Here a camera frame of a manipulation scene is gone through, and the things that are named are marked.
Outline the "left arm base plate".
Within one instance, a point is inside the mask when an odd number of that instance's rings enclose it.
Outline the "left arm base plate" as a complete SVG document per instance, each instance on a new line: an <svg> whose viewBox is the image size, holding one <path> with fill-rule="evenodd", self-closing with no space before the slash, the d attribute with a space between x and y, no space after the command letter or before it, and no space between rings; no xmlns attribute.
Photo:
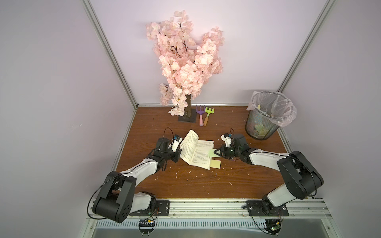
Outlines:
<svg viewBox="0 0 381 238"><path fill-rule="evenodd" d="M169 216L170 201L169 200L156 200L150 201L147 209L140 209L131 212L130 216Z"/></svg>

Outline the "dark blue book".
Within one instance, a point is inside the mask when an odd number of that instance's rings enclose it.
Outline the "dark blue book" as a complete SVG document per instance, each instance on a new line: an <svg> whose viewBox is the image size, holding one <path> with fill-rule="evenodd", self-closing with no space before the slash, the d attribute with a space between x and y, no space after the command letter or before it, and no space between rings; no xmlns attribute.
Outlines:
<svg viewBox="0 0 381 238"><path fill-rule="evenodd" d="M180 158L190 166L197 166L206 170L210 169L210 150L214 148L214 141L199 140L199 135L190 130L180 144L182 150Z"/></svg>

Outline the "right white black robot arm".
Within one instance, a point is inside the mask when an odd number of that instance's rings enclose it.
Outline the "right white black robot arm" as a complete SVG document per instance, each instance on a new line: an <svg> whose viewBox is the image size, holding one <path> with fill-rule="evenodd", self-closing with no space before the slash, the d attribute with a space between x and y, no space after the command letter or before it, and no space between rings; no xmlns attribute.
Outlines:
<svg viewBox="0 0 381 238"><path fill-rule="evenodd" d="M263 208L273 209L295 199L303 200L314 196L324 180L314 166L300 151L275 153L251 148L242 134L224 134L224 144L213 149L212 154L228 160L267 167L281 173L284 184L263 197Z"/></svg>

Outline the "yellow sticky note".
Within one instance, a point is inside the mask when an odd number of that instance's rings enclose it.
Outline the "yellow sticky note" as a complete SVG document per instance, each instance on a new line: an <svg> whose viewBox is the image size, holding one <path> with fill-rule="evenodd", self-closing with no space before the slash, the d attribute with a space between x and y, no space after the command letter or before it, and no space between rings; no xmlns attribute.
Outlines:
<svg viewBox="0 0 381 238"><path fill-rule="evenodd" d="M210 161L210 168L212 169L220 169L221 168L221 161L220 160L211 160Z"/></svg>

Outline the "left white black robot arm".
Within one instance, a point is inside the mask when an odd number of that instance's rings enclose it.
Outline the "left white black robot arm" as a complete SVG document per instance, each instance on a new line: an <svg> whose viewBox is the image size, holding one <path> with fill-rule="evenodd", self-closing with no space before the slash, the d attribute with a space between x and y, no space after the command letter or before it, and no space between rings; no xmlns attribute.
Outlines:
<svg viewBox="0 0 381 238"><path fill-rule="evenodd" d="M168 161L178 162L182 140L179 135L171 140L159 138L156 147L142 162L122 172L111 171L93 193L97 196L93 204L88 203L87 206L99 217L95 218L90 213L87 214L88 217L122 223L131 213L153 215L157 210L155 195L144 191L136 193L136 187L149 176L164 171Z"/></svg>

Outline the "light green sticky note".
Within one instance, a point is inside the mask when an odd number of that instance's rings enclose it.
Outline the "light green sticky note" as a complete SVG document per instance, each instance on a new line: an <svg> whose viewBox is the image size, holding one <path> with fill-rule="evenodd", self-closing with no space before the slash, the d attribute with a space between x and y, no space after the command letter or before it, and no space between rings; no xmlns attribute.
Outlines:
<svg viewBox="0 0 381 238"><path fill-rule="evenodd" d="M209 150L209 152L208 152L208 156L209 156L209 157L212 157L212 158L213 158L213 150L214 150L214 149L210 149L210 150Z"/></svg>

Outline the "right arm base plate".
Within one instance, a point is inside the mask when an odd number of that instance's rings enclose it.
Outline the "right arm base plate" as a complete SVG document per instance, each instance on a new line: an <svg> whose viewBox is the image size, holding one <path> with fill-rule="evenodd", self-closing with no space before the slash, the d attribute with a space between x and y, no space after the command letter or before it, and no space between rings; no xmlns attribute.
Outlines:
<svg viewBox="0 0 381 238"><path fill-rule="evenodd" d="M287 217L289 212L285 204L273 206L270 202L264 200L247 200L242 209L247 210L250 216L261 217Z"/></svg>

